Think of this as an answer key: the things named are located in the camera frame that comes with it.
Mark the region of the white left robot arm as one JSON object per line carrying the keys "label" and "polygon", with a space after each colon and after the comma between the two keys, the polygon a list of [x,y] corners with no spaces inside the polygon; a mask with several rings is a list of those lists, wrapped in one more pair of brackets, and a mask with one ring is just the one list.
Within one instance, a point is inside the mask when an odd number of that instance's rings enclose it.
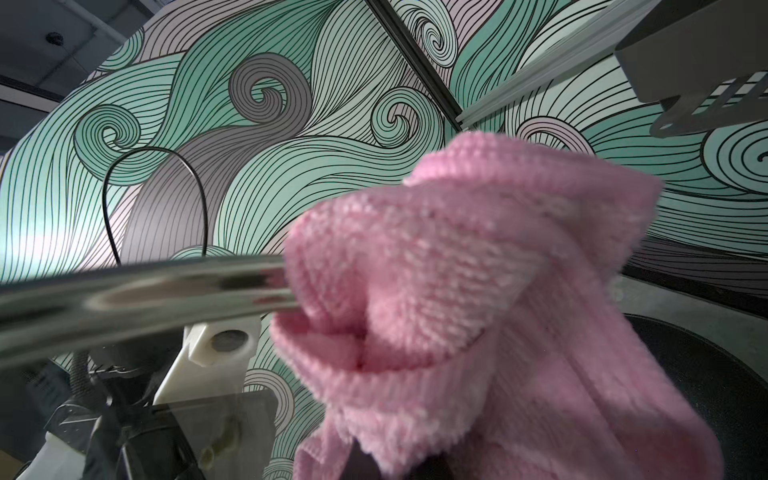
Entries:
{"label": "white left robot arm", "polygon": [[182,345],[173,330],[73,354],[71,395],[19,479],[201,479],[170,407],[154,395]]}

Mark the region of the pink cloth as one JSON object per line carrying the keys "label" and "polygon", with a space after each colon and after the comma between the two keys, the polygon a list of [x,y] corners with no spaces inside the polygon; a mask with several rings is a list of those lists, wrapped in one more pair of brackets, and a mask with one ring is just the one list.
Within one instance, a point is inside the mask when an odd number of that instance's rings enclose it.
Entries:
{"label": "pink cloth", "polygon": [[300,308],[275,350],[325,408],[297,479],[354,449],[385,479],[720,479],[707,423],[609,293],[663,189],[652,175],[468,132],[397,186],[305,212],[284,243]]}

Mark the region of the glass frying pan lid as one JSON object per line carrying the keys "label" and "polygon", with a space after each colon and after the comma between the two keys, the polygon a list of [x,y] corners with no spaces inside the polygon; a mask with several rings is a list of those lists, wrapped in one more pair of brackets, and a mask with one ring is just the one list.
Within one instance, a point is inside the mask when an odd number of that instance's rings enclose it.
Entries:
{"label": "glass frying pan lid", "polygon": [[[250,315],[263,319],[297,300],[278,256],[203,258],[132,265],[5,286],[1,369],[38,372],[43,413],[38,450],[53,411],[70,395],[74,353]],[[292,406],[287,384],[249,367],[234,395],[169,404],[204,476],[259,479]]]}

